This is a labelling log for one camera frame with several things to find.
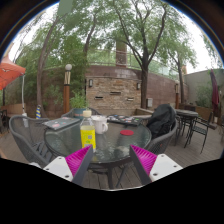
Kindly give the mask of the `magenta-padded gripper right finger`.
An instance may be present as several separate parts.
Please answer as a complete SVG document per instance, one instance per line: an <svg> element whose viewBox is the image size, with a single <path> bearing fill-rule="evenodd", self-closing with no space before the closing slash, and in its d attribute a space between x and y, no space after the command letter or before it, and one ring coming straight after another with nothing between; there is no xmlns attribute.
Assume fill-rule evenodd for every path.
<svg viewBox="0 0 224 224"><path fill-rule="evenodd" d="M182 169L167 155L155 155L135 145L130 146L129 154L143 185L150 184Z"/></svg>

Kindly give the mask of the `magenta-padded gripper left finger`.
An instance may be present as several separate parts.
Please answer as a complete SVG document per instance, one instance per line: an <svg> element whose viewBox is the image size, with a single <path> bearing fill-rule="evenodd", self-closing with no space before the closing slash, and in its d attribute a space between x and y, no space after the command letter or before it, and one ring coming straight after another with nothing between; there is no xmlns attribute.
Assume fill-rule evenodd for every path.
<svg viewBox="0 0 224 224"><path fill-rule="evenodd" d="M93 148L88 145L67 157L58 156L44 170L81 186L92 157Z"/></svg>

